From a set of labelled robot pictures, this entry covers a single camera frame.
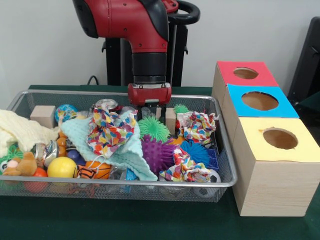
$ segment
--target red box lid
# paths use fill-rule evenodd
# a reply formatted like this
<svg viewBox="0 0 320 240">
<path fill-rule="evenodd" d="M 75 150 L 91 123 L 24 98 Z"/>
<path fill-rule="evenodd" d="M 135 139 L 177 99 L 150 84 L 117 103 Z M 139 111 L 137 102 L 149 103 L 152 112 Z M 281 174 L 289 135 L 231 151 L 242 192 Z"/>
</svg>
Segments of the red box lid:
<svg viewBox="0 0 320 240">
<path fill-rule="evenodd" d="M 279 86 L 262 61 L 218 61 L 217 65 L 226 86 Z"/>
</svg>

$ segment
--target wooden block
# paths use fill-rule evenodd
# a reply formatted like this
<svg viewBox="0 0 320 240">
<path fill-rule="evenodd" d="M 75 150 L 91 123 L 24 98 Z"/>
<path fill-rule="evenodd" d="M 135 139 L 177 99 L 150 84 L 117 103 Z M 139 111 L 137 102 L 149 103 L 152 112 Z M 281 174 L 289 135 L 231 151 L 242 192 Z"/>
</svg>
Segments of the wooden block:
<svg viewBox="0 0 320 240">
<path fill-rule="evenodd" d="M 241 216 L 306 214 L 320 182 L 320 148 L 300 119 L 239 117 L 233 152 Z"/>
<path fill-rule="evenodd" d="M 299 118 L 277 86 L 238 86 L 228 84 L 222 114 L 230 142 L 233 143 L 238 117 Z"/>
<path fill-rule="evenodd" d="M 215 66 L 212 97 L 223 106 L 228 84 L 239 86 L 278 86 L 264 62 L 218 61 Z"/>
<path fill-rule="evenodd" d="M 156 108 L 156 118 L 159 119 L 161 116 L 161 108 Z M 174 108 L 167 107 L 165 112 L 165 125 L 169 129 L 172 135 L 175 134 L 176 131 L 176 112 Z"/>
<path fill-rule="evenodd" d="M 56 106 L 37 105 L 33 109 L 30 120 L 37 121 L 40 125 L 52 129 L 55 127 Z"/>
</svg>

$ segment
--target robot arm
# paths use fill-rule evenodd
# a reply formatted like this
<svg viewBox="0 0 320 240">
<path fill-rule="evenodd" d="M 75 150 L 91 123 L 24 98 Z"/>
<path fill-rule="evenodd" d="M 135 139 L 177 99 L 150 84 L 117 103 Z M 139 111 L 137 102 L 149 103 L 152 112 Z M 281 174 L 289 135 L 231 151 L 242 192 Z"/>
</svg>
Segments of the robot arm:
<svg viewBox="0 0 320 240">
<path fill-rule="evenodd" d="M 165 105 L 169 23 L 161 0 L 73 0 L 84 32 L 92 38 L 125 38 L 132 49 L 132 104 Z"/>
</svg>

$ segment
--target wire mesh basket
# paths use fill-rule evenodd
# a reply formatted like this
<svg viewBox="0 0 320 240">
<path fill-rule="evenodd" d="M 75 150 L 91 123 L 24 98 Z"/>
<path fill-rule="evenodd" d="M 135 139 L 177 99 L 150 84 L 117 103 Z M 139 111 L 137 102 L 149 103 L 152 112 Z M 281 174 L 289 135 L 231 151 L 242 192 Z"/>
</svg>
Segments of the wire mesh basket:
<svg viewBox="0 0 320 240">
<path fill-rule="evenodd" d="M 27 90 L 19 93 L 7 108 L 29 118 L 37 105 L 72 104 L 79 111 L 88 110 L 100 99 L 114 99 L 131 106 L 126 93 Z M 217 101 L 210 96 L 173 95 L 168 108 L 183 104 L 191 111 L 216 113 L 219 116 L 215 142 L 218 174 L 221 183 L 105 180 L 57 177 L 0 175 L 1 196 L 56 198 L 95 198 L 158 201 L 218 202 L 228 187 L 237 181 L 235 164 L 225 124 Z"/>
</svg>

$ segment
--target blue box lid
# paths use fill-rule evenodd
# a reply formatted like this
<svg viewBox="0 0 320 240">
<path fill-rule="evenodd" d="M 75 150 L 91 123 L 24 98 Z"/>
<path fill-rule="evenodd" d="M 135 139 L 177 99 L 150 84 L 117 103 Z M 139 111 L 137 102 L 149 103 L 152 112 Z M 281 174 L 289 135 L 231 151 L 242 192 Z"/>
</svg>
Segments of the blue box lid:
<svg viewBox="0 0 320 240">
<path fill-rule="evenodd" d="M 239 117 L 299 118 L 277 86 L 227 86 Z"/>
</svg>

